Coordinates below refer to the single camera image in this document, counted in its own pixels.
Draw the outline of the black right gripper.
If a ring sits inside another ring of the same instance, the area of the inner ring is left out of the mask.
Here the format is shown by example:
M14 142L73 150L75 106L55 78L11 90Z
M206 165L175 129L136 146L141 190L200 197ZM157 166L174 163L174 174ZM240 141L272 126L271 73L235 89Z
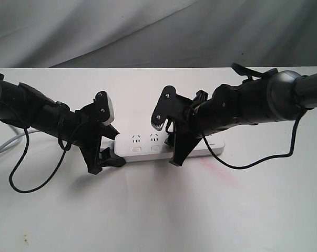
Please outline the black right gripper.
M214 109L214 105L207 93L197 93L192 99L177 93L166 93L168 133L164 143L173 149L169 163L182 166L203 135L221 130L219 110Z

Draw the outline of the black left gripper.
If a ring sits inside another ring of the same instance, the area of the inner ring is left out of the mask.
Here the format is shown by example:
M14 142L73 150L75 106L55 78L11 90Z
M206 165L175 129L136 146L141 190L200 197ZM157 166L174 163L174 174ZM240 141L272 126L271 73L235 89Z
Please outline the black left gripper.
M126 160L114 153L111 147L100 152L102 136L114 140L119 131L111 124L101 123L96 104L91 103L80 110L65 110L58 121L58 144L63 151L72 145L80 148L90 174L98 174L102 167L122 167Z

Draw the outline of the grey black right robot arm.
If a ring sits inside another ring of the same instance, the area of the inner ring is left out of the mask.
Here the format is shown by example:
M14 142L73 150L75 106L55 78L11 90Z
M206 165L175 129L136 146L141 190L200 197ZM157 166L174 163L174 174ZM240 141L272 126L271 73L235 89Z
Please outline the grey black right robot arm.
M301 75L295 71L276 68L257 72L239 64L232 69L246 76L242 84L221 84L211 98L198 91L195 99L178 95L173 86L161 94L169 123L173 124L173 155L170 163L182 166L184 160L206 136L239 125L258 125L268 122L293 121L290 149L244 166L234 166L213 155L221 164L244 170L271 159L288 158L293 154L296 132L301 118L317 108L317 73Z

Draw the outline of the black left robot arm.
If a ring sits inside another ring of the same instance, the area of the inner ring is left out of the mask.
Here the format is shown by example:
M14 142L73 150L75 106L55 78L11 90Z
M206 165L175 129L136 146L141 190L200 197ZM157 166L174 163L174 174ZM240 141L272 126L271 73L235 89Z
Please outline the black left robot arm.
M110 147L100 148L103 137L114 140L119 134L113 120L113 104L105 91L98 92L92 103L71 111L27 84L5 81L0 73L0 121L21 129L32 127L79 147L91 174L126 163Z

